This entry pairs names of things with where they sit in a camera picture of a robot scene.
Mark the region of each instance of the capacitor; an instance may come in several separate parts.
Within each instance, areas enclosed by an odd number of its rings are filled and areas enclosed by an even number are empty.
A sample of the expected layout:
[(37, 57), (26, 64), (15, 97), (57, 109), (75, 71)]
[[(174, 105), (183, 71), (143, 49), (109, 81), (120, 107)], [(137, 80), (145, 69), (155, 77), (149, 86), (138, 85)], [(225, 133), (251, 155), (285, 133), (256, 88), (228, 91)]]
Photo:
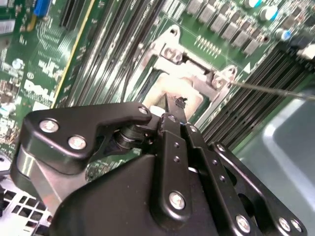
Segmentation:
[(291, 38), (291, 32), (286, 29), (277, 29), (276, 30), (276, 38), (280, 41), (288, 41)]
[(264, 6), (260, 11), (260, 18), (263, 21), (272, 21), (276, 18), (278, 14), (277, 6)]
[(244, 6), (247, 8), (255, 8), (261, 4), (262, 0), (245, 0)]

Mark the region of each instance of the green circuit board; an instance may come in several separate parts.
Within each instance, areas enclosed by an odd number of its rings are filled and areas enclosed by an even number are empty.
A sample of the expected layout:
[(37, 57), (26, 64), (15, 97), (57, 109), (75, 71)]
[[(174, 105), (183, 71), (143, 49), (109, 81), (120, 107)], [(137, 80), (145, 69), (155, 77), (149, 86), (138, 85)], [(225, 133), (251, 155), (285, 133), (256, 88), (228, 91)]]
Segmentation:
[[(100, 81), (94, 81), (90, 87), (85, 88), (86, 78), (80, 77), (80, 81), (76, 81), (80, 68), (85, 63), (87, 52), (91, 50), (94, 36), (99, 30), (97, 26), (103, 20), (106, 9), (110, 7), (107, 21), (108, 24), (111, 24), (116, 21), (115, 15), (120, 8), (124, 5), (127, 6), (128, 11), (117, 24), (117, 27), (123, 32), (128, 29), (134, 15), (133, 7), (135, 5), (147, 4), (147, 9), (150, 10), (152, 4), (157, 2), (157, 0), (133, 0), (123, 1), (123, 3), (115, 0), (81, 0), (79, 2), (83, 4), (76, 19), (77, 24), (69, 30), (61, 27), (61, 19), (64, 17), (64, 9), (69, 3), (68, 0), (49, 1), (47, 14), (37, 17), (34, 22), (32, 21), (33, 12), (37, 1), (8, 0), (7, 5), (0, 8), (0, 20), (15, 21), (14, 31), (11, 33), (1, 35), (0, 27), (0, 45), (2, 42), (9, 42), (9, 45), (3, 46), (0, 55), (1, 107), (8, 110), (10, 107), (6, 107), (7, 104), (15, 106), (13, 111), (9, 111), (9, 114), (6, 111), (6, 114), (0, 115), (0, 149), (9, 157), (14, 154), (21, 122), (27, 113), (51, 107), (72, 106), (73, 103), (89, 105), (119, 101), (122, 91), (121, 81), (112, 79), (107, 81), (103, 87), (100, 86)], [(181, 31), (179, 42), (182, 46), (217, 70), (222, 70), (228, 65), (235, 65), (238, 68), (238, 79), (246, 80), (278, 43), (275, 32), (294, 9), (299, 7), (299, 16), (303, 17), (296, 18), (290, 31), (295, 33), (303, 29), (313, 33), (313, 27), (306, 27), (303, 24), (305, 19), (313, 13), (314, 2), (312, 0), (265, 0), (259, 7), (251, 9), (244, 7), (243, 0), (204, 0), (201, 2), (198, 10), (192, 14), (188, 12), (192, 0), (165, 1), (161, 13), (143, 41), (144, 48), (141, 55), (168, 27), (178, 25)], [(224, 27), (230, 24), (233, 14), (239, 12), (240, 15), (235, 22), (237, 30), (239, 31), (245, 22), (249, 22), (250, 25), (246, 28), (246, 33), (249, 35), (248, 40), (257, 41), (258, 47), (249, 52), (246, 50), (246, 46), (235, 46), (233, 44), (235, 38), (227, 40), (222, 37), (223, 29), (226, 28), (222, 27), (220, 33), (211, 30), (214, 19), (202, 23), (200, 15), (208, 4), (212, 4), (212, 7), (218, 11), (216, 14), (228, 4), (228, 9), (221, 14), (226, 20)], [(273, 21), (262, 21), (260, 12), (263, 7), (268, 5), (278, 6), (278, 15)], [(259, 34), (254, 37), (256, 29), (259, 29)], [(113, 35), (112, 43), (119, 36), (118, 34)], [(140, 85), (147, 78), (146, 73), (145, 69), (138, 78), (130, 81), (130, 84), (134, 85), (134, 89), (127, 94), (127, 100), (132, 101), (139, 94)], [(86, 99), (78, 102), (84, 89), (87, 91)], [(97, 89), (100, 90), (101, 96), (92, 101), (91, 95)], [(236, 89), (233, 89), (230, 92), (229, 99), (233, 97), (235, 91)], [(208, 105), (209, 103), (204, 103), (190, 121), (194, 123)], [(209, 119), (205, 123), (211, 121), (219, 111), (220, 107), (209, 114)]]

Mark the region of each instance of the bolt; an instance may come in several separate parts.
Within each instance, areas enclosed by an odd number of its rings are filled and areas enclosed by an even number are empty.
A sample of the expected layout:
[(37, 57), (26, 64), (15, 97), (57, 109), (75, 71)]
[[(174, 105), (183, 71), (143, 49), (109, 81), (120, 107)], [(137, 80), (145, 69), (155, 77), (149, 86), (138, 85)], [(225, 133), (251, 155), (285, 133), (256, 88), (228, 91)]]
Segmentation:
[(59, 129), (59, 125), (53, 120), (43, 120), (39, 123), (39, 128), (46, 133), (54, 133)]
[(171, 192), (169, 195), (169, 201), (171, 205), (177, 210), (182, 210), (185, 208), (185, 200), (178, 193)]
[(225, 151), (224, 147), (221, 144), (218, 144), (217, 147), (220, 151)]
[(240, 227), (240, 229), (243, 232), (249, 233), (251, 231), (251, 226), (250, 226), (249, 222), (247, 221), (247, 219), (244, 216), (237, 215), (236, 216), (236, 222), (238, 224), (238, 227)]
[(193, 126), (191, 126), (190, 129), (192, 130), (192, 132), (197, 132), (197, 129)]
[(72, 136), (69, 138), (68, 144), (70, 147), (76, 150), (82, 150), (87, 146), (85, 140), (79, 136)]
[(298, 232), (302, 232), (300, 224), (296, 220), (291, 220), (292, 225), (297, 229)]
[(282, 228), (284, 228), (285, 231), (288, 231), (288, 232), (291, 231), (289, 223), (285, 219), (279, 218), (279, 223), (282, 226)]
[(145, 109), (145, 108), (143, 108), (143, 107), (139, 107), (139, 111), (142, 113), (142, 114), (147, 114), (148, 113), (148, 111)]
[(168, 118), (169, 118), (171, 121), (176, 122), (176, 118), (175, 118), (174, 116), (169, 115)]

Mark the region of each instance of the expansion slot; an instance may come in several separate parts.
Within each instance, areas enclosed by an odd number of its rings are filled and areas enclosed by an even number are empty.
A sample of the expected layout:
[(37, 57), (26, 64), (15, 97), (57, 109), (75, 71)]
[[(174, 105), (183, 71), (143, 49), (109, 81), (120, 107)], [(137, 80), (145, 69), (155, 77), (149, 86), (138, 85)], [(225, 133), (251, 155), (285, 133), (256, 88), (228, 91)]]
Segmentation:
[(86, 0), (67, 0), (63, 10), (60, 26), (72, 31), (77, 27), (83, 5)]

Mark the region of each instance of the integrated circuit chip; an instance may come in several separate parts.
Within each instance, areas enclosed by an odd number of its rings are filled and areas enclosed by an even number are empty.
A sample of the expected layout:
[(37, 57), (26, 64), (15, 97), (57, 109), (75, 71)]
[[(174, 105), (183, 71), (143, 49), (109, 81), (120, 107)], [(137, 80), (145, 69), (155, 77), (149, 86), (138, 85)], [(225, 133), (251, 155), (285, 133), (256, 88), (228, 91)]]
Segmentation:
[(210, 4), (206, 5), (205, 9), (199, 16), (199, 21), (202, 23), (207, 23), (215, 14), (216, 9)]
[(294, 16), (287, 16), (284, 22), (282, 23), (282, 27), (286, 30), (290, 29), (294, 25)]
[(233, 45), (237, 47), (242, 47), (244, 43), (248, 40), (248, 38), (249, 35), (246, 32), (241, 31), (240, 34), (234, 40)]
[(225, 25), (227, 21), (227, 18), (221, 14), (218, 15), (216, 20), (213, 22), (213, 24), (210, 26), (210, 29), (214, 32), (220, 32), (222, 27)]
[(189, 14), (196, 14), (199, 8), (201, 7), (201, 4), (203, 3), (203, 0), (191, 0), (190, 3), (188, 4), (186, 11)]
[(294, 11), (292, 12), (292, 16), (297, 17), (300, 13), (301, 13), (302, 9), (297, 7), (294, 9)]
[(226, 40), (231, 40), (231, 38), (234, 36), (234, 34), (237, 31), (237, 26), (234, 23), (230, 23), (226, 30), (222, 34), (222, 38), (225, 38)]
[(259, 47), (259, 43), (256, 40), (252, 40), (247, 47), (244, 49), (244, 53), (250, 56)]

